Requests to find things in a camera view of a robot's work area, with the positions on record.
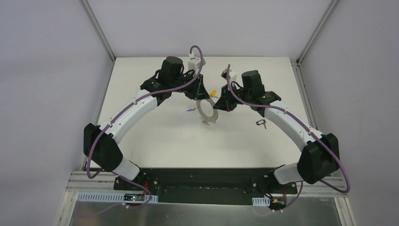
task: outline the white table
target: white table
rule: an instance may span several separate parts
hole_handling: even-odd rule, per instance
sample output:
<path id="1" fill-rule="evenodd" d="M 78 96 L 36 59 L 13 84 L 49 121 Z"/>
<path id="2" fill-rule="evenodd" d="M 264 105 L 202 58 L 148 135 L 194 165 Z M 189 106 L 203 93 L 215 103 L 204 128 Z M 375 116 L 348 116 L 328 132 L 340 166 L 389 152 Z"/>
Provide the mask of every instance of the white table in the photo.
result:
<path id="1" fill-rule="evenodd" d="M 100 115 L 111 117 L 160 69 L 165 57 L 117 58 Z M 187 68 L 187 57 L 181 57 Z M 203 67 L 208 92 L 226 84 L 220 77 L 228 64 L 238 74 L 258 70 L 266 90 L 276 92 L 291 112 L 308 123 L 301 95 L 288 57 L 205 57 Z M 202 122 L 198 111 L 188 112 L 195 101 L 173 93 L 144 116 L 123 138 L 123 155 L 139 167 L 251 168 L 276 167 L 298 161 L 300 152 L 287 135 L 272 122 L 267 129 L 256 126 L 262 117 L 250 107 L 239 105 L 232 112 L 219 111 L 216 124 Z"/>

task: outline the gray ring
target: gray ring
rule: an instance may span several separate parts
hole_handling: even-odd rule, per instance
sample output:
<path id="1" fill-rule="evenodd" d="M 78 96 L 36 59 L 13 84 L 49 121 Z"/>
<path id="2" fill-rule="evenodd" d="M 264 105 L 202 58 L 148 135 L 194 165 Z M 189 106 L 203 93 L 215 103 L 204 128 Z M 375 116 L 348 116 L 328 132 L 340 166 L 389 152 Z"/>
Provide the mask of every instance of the gray ring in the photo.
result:
<path id="1" fill-rule="evenodd" d="M 208 101 L 208 102 L 211 104 L 212 107 L 215 105 L 215 103 L 214 103 L 214 101 L 213 101 L 212 99 L 205 99 L 205 100 Z M 201 109 L 201 101 L 202 101 L 202 100 L 197 100 L 197 109 L 198 109 L 199 114 L 200 114 L 205 120 L 207 120 L 208 122 L 215 123 L 216 120 L 217 120 L 217 116 L 218 116 L 217 110 L 216 110 L 216 109 L 213 109 L 213 114 L 212 114 L 212 116 L 207 116 L 207 115 L 202 111 L 202 109 Z"/>

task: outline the white wall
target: white wall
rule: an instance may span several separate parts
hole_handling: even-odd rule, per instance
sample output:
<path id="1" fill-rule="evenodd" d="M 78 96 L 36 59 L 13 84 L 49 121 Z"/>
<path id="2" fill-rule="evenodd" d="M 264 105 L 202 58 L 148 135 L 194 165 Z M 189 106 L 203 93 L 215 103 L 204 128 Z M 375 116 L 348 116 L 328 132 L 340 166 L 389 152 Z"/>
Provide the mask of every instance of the white wall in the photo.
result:
<path id="1" fill-rule="evenodd" d="M 335 133 L 358 225 L 397 225 L 399 1 L 338 4 L 303 63 L 319 127 Z"/>
<path id="2" fill-rule="evenodd" d="M 79 1 L 0 4 L 0 225 L 53 225 L 111 62 Z"/>
<path id="3" fill-rule="evenodd" d="M 116 56 L 298 58 L 330 0 L 90 0 Z"/>

